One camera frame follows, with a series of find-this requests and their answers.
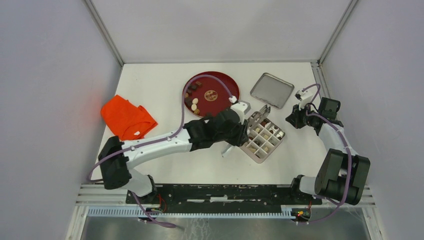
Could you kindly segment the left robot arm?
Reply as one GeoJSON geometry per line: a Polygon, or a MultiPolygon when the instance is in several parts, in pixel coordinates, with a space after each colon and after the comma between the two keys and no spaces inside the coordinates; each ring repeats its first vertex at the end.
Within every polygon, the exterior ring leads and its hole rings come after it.
{"type": "Polygon", "coordinates": [[[208,149],[220,142],[240,147],[248,140],[249,110],[247,103],[237,102],[216,116],[191,120],[169,135],[125,141],[110,137],[98,156],[104,188],[123,188],[145,204],[153,203],[157,198],[154,180],[137,171],[137,166],[172,154],[208,149]]]}

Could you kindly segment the pink compartment box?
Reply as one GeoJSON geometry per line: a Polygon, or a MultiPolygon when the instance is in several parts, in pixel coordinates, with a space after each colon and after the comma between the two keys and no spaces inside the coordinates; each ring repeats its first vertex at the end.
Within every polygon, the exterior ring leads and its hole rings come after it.
{"type": "Polygon", "coordinates": [[[286,133],[274,122],[265,118],[251,131],[248,141],[240,147],[257,164],[262,164],[283,142],[286,133]]]}

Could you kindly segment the metal tongs white handle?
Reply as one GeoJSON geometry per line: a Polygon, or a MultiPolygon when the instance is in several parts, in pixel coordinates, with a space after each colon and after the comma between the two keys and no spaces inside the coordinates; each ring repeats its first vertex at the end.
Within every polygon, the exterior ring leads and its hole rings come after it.
{"type": "MultiPolygon", "coordinates": [[[[258,126],[266,119],[271,112],[271,107],[265,104],[259,111],[255,111],[248,119],[247,119],[247,127],[246,134],[247,136],[254,131],[258,126]]],[[[236,146],[232,144],[228,144],[224,150],[221,152],[221,156],[226,157],[231,150],[233,150],[236,146]]]]}

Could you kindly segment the silver tin lid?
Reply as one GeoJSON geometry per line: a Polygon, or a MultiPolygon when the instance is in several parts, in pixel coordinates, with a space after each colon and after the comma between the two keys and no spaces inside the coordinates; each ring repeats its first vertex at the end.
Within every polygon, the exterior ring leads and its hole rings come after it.
{"type": "Polygon", "coordinates": [[[250,95],[276,109],[282,109],[295,86],[268,72],[264,72],[250,91],[250,95]]]}

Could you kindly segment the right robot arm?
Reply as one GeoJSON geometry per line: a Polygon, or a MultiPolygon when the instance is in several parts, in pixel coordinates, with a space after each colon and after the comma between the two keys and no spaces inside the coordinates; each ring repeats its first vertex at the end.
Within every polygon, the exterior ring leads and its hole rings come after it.
{"type": "Polygon", "coordinates": [[[286,121],[296,129],[312,127],[323,142],[327,154],[317,173],[310,177],[298,175],[289,189],[289,199],[302,204],[309,195],[336,201],[338,204],[357,205],[363,195],[371,162],[359,155],[349,144],[344,126],[337,120],[341,103],[322,98],[316,111],[313,104],[296,104],[286,121]]]}

